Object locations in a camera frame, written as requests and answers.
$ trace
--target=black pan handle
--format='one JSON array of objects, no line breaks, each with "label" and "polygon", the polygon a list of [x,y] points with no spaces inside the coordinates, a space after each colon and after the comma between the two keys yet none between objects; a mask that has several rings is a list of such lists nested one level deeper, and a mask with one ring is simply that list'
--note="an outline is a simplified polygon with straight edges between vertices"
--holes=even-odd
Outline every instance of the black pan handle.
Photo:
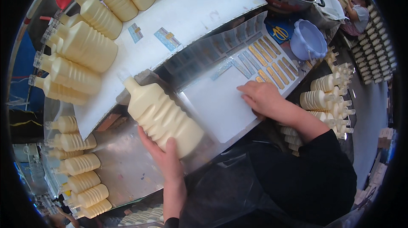
[{"label": "black pan handle", "polygon": [[324,0],[320,0],[320,2],[321,2],[321,3],[316,2],[316,4],[317,4],[318,6],[321,6],[321,7],[325,7],[325,6],[326,6],[326,3],[324,3]]}]

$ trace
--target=black shirt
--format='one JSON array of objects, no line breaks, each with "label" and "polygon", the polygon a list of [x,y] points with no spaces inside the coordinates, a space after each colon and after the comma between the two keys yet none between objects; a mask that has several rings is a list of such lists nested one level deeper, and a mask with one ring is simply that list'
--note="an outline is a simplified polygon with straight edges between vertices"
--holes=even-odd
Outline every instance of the black shirt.
[{"label": "black shirt", "polygon": [[[268,145],[249,152],[264,191],[292,218],[324,226],[347,214],[354,203],[357,176],[334,132],[300,147],[299,155],[277,152]],[[256,210],[239,219],[241,224],[259,224],[261,219],[270,224],[273,217]],[[167,220],[165,227],[178,227],[178,219]]]}]

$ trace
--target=concrete floor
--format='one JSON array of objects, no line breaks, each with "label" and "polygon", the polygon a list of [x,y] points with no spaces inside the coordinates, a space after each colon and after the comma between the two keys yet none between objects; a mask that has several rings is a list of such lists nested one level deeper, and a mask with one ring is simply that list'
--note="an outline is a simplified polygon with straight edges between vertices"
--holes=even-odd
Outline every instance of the concrete floor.
[{"label": "concrete floor", "polygon": [[[339,52],[338,64],[352,62],[346,49],[335,51]],[[358,72],[354,74],[349,86],[357,116],[353,133],[353,167],[357,174],[357,189],[364,189],[367,175],[377,155],[380,130],[388,126],[386,111],[388,87],[386,82],[365,85]]]}]

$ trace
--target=bucket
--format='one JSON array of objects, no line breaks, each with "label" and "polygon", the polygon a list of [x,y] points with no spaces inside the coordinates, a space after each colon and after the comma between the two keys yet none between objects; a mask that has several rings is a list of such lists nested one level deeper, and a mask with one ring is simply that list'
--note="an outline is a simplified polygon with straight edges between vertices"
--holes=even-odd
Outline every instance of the bucket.
[{"label": "bucket", "polygon": [[290,49],[301,60],[323,58],[327,53],[327,43],[320,30],[310,21],[295,22],[295,31],[290,40]]}]

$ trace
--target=yellow scissors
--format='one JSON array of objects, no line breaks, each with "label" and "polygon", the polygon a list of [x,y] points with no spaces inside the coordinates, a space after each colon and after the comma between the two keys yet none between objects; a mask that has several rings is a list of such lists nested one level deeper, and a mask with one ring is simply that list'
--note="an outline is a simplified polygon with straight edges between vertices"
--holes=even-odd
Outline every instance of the yellow scissors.
[{"label": "yellow scissors", "polygon": [[277,39],[285,41],[288,39],[289,34],[286,30],[282,29],[279,26],[273,26],[271,25],[269,22],[265,21],[273,30],[273,35],[272,36],[276,36]]}]

